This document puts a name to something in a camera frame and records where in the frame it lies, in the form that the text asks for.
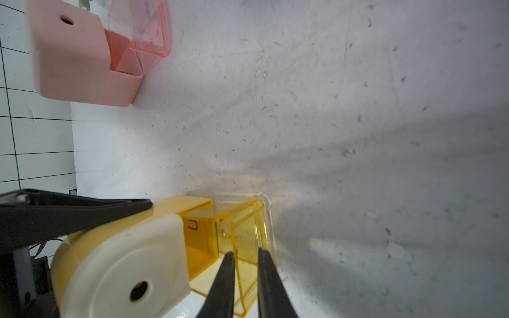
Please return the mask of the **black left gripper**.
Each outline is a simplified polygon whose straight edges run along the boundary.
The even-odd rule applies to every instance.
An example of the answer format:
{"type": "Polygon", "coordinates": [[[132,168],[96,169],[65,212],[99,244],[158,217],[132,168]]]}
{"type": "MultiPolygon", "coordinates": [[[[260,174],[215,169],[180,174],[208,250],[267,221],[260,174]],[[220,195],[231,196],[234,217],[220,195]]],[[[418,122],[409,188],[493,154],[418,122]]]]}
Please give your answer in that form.
{"type": "Polygon", "coordinates": [[[152,208],[149,199],[95,199],[39,189],[1,194],[1,317],[59,317],[47,257],[31,244],[152,208]]]}

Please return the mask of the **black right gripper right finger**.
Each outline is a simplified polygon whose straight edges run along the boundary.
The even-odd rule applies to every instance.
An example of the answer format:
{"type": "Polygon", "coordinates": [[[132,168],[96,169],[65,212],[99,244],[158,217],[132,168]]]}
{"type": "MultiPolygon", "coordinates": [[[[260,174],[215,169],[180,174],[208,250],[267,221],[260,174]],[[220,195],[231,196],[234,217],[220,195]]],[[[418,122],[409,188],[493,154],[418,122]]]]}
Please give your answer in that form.
{"type": "Polygon", "coordinates": [[[268,250],[258,250],[258,316],[297,317],[273,258],[268,250]]]}

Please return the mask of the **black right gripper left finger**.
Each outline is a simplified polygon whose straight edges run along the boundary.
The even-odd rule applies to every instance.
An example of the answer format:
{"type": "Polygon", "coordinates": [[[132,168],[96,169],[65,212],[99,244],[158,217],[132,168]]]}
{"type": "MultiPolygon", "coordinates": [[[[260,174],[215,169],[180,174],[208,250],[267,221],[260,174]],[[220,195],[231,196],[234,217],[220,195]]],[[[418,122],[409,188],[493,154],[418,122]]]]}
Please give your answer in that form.
{"type": "Polygon", "coordinates": [[[235,300],[235,256],[228,252],[221,263],[211,290],[197,318],[233,317],[235,300]]]}

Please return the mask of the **clear yellow tray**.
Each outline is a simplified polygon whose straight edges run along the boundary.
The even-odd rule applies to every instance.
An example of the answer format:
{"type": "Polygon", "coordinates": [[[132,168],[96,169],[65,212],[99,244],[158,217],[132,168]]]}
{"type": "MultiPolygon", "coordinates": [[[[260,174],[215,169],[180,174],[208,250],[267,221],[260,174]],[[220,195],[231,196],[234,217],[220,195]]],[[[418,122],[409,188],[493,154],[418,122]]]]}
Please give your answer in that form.
{"type": "Polygon", "coordinates": [[[224,256],[235,256],[233,313],[245,317],[257,299],[258,250],[269,249],[266,206],[258,198],[244,202],[207,201],[181,214],[192,291],[207,296],[224,256]]]}

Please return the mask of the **yellow pencil sharpener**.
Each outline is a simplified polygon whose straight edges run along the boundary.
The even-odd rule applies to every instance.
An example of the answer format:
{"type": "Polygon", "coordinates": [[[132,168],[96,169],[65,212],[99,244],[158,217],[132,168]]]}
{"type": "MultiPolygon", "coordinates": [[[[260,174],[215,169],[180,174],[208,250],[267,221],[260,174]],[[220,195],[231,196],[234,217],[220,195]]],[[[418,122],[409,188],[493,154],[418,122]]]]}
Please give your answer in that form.
{"type": "Polygon", "coordinates": [[[162,317],[216,259],[210,231],[186,215],[213,205],[174,196],[69,235],[51,264],[61,317],[162,317]]]}

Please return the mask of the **clear pink tray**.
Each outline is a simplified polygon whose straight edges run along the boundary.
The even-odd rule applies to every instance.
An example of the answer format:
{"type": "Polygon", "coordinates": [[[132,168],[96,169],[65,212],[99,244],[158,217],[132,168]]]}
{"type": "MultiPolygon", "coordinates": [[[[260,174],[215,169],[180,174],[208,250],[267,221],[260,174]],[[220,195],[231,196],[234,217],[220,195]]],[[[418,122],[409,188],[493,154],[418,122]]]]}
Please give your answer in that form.
{"type": "Polygon", "coordinates": [[[114,71],[147,75],[172,48],[166,1],[112,1],[106,37],[114,71]]]}

